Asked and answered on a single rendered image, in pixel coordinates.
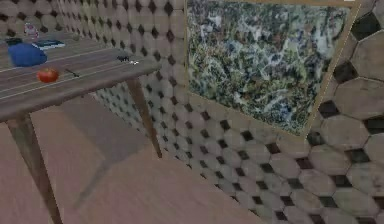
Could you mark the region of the dark blue book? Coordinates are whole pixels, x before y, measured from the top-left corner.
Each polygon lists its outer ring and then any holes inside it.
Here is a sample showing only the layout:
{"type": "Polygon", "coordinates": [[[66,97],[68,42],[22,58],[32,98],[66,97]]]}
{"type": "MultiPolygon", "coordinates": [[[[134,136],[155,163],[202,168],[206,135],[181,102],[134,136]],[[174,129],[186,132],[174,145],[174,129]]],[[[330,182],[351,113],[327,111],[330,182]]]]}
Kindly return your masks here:
{"type": "Polygon", "coordinates": [[[39,48],[40,50],[48,50],[48,49],[65,47],[65,44],[58,40],[40,40],[40,41],[33,42],[32,45],[34,47],[39,48]]]}

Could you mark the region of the red tomato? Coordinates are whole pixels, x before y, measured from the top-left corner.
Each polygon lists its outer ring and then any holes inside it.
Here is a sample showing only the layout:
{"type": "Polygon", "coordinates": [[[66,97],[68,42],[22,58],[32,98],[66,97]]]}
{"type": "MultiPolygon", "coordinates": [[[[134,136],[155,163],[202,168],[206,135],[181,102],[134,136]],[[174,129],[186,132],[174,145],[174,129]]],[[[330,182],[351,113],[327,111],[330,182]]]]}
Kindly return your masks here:
{"type": "Polygon", "coordinates": [[[45,68],[37,72],[37,78],[43,83],[55,82],[59,78],[60,73],[52,68],[45,68]]]}

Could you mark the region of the blue round bowl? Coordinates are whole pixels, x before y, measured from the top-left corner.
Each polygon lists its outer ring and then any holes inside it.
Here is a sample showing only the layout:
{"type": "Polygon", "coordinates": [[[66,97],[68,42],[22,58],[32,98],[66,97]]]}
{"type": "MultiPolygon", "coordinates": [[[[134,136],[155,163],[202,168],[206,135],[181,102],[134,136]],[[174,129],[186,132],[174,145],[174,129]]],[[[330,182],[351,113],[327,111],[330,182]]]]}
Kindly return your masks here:
{"type": "Polygon", "coordinates": [[[9,46],[8,54],[15,67],[32,67],[47,61],[46,54],[29,43],[18,43],[9,46]]]}

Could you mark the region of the brown wooden table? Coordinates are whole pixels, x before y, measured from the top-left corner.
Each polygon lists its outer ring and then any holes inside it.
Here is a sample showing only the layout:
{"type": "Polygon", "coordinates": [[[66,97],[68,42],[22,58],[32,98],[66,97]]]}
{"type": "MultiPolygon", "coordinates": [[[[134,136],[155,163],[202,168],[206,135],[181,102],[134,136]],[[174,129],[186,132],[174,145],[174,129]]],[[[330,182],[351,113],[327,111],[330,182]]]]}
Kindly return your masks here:
{"type": "Polygon", "coordinates": [[[8,126],[53,223],[63,224],[31,114],[125,83],[148,136],[156,152],[160,153],[156,131],[139,81],[140,76],[159,70],[160,65],[117,48],[106,48],[90,39],[76,40],[68,33],[56,32],[47,37],[63,42],[65,47],[50,50],[45,63],[32,67],[15,67],[10,63],[0,66],[0,123],[8,126]],[[131,65],[120,62],[117,56],[128,56],[140,63],[131,65]],[[37,72],[45,68],[57,70],[59,78],[51,83],[39,81],[37,72]],[[80,77],[74,77],[65,69],[80,77]]]}

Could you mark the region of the small black keys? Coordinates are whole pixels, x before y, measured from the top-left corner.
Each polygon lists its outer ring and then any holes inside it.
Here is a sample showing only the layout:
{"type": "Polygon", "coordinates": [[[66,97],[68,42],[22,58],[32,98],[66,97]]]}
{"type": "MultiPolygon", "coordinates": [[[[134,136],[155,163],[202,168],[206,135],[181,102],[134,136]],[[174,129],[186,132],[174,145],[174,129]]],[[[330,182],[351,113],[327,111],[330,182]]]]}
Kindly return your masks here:
{"type": "Polygon", "coordinates": [[[131,60],[128,56],[117,56],[117,60],[119,60],[120,62],[127,62],[131,65],[137,65],[140,63],[137,60],[131,60]]]}

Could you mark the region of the framed green speckled painting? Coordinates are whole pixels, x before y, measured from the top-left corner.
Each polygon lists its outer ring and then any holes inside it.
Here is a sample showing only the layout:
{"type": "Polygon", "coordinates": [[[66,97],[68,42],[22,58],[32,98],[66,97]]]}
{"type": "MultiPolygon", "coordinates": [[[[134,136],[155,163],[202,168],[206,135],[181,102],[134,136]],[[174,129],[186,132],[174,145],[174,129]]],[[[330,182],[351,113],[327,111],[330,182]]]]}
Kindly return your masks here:
{"type": "Polygon", "coordinates": [[[347,0],[185,0],[188,89],[303,136],[357,11],[347,0]]]}

